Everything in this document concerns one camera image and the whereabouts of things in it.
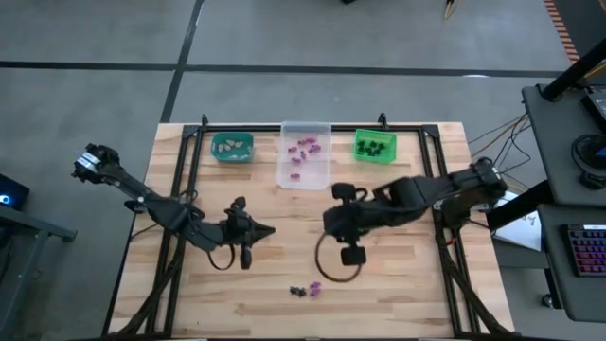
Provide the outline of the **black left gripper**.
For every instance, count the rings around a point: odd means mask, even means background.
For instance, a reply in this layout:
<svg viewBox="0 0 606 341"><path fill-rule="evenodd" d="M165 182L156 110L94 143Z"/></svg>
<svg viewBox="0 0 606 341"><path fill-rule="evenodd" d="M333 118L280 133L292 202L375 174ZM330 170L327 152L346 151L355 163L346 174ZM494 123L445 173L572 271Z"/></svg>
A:
<svg viewBox="0 0 606 341"><path fill-rule="evenodd" d="M227 210L224 228L224 242L239 244L241 247L240 266L242 270L249 270L252 262L252 247L256 242L267 238L276 232L273 226L256 222L245 211L246 200L243 196L237 197Z"/></svg>

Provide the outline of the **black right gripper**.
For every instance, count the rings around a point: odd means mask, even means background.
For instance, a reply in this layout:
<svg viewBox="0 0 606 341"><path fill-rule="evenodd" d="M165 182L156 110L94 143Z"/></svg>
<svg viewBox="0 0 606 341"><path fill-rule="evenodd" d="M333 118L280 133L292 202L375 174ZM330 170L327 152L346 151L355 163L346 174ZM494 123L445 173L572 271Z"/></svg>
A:
<svg viewBox="0 0 606 341"><path fill-rule="evenodd" d="M331 195L344 204L329 208L323 213L324 232L338 242L357 242L372 228L379 225L379 212L367 204L349 203L357 200L357 188L350 183L335 183ZM352 243L340 251L344 266L366 264L366 251L361 245Z"/></svg>

